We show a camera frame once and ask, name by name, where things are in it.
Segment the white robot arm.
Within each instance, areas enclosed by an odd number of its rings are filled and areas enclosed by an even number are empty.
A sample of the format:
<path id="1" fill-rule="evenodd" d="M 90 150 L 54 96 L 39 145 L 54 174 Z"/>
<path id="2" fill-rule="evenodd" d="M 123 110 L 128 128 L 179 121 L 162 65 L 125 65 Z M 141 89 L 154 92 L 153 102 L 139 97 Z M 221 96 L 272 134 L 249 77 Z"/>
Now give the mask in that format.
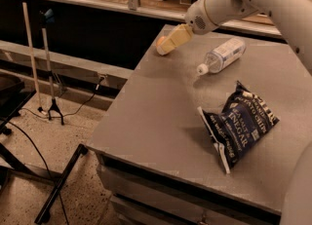
<path id="1" fill-rule="evenodd" d="M 185 24 L 157 41 L 163 56 L 232 19 L 267 15 L 305 68 L 312 70 L 312 2 L 309 0 L 197 0 L 188 8 Z M 302 151 L 292 173 L 280 225 L 312 225 L 312 143 Z"/>

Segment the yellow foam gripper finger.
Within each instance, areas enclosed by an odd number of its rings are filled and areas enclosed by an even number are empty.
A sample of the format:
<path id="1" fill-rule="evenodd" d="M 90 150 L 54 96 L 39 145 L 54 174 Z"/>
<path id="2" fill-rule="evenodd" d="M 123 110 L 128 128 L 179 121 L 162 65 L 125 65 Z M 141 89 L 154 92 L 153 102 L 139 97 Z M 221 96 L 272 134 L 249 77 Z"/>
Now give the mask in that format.
<path id="1" fill-rule="evenodd" d="M 188 24 L 179 24 L 165 36 L 166 39 L 156 48 L 157 53 L 161 56 L 169 54 L 177 47 L 190 41 L 193 36 L 193 31 Z"/>

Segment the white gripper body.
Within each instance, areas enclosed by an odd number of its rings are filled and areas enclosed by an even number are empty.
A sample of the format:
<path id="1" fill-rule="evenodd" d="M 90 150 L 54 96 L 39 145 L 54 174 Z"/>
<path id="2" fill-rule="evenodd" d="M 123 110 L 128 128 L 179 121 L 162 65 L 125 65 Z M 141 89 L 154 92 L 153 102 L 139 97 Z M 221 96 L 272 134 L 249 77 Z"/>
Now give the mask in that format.
<path id="1" fill-rule="evenodd" d="M 225 22 L 255 13 L 256 9 L 242 0 L 197 0 L 188 8 L 185 22 L 195 34 L 204 35 Z"/>

